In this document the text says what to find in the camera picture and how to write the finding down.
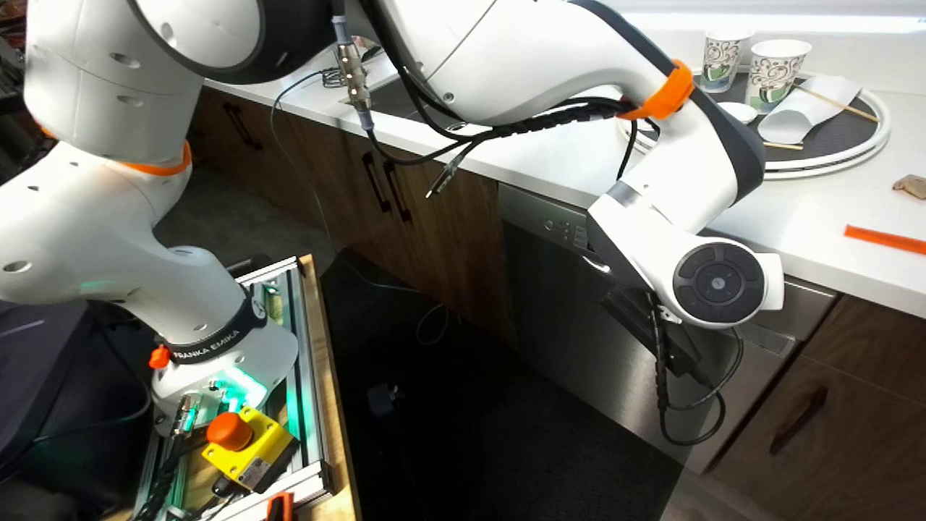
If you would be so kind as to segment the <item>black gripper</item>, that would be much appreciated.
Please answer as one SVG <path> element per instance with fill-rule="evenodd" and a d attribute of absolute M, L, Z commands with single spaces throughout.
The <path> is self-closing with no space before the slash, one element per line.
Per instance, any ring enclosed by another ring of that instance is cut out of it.
<path fill-rule="evenodd" d="M 697 358 L 683 340 L 683 326 L 670 323 L 659 316 L 658 298 L 645 282 L 619 281 L 615 282 L 603 306 L 615 320 L 619 320 L 645 349 L 662 353 L 667 368 L 674 375 L 693 375 L 696 381 L 709 381 Z"/>

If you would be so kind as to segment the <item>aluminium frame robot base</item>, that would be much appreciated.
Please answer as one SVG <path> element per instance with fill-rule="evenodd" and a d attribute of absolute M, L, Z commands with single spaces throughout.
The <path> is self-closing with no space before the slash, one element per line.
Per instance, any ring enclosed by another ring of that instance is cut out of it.
<path fill-rule="evenodd" d="M 240 282 L 292 356 L 240 353 L 176 403 L 150 437 L 131 521 L 360 521 L 315 261 Z"/>

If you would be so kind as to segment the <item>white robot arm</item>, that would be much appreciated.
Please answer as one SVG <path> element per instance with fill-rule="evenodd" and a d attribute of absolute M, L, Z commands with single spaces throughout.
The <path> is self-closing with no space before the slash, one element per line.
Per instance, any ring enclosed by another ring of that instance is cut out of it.
<path fill-rule="evenodd" d="M 202 86 L 306 64 L 341 78 L 319 118 L 442 165 L 575 118 L 658 123 L 593 222 L 681 320 L 782 306 L 778 256 L 709 227 L 761 184 L 759 136 L 610 0 L 30 0 L 23 104 L 52 148 L 0 184 L 0 298 L 134 313 L 165 345 L 160 403 L 221 379 L 266 397 L 295 336 L 212 252 L 153 227 L 188 184 Z"/>

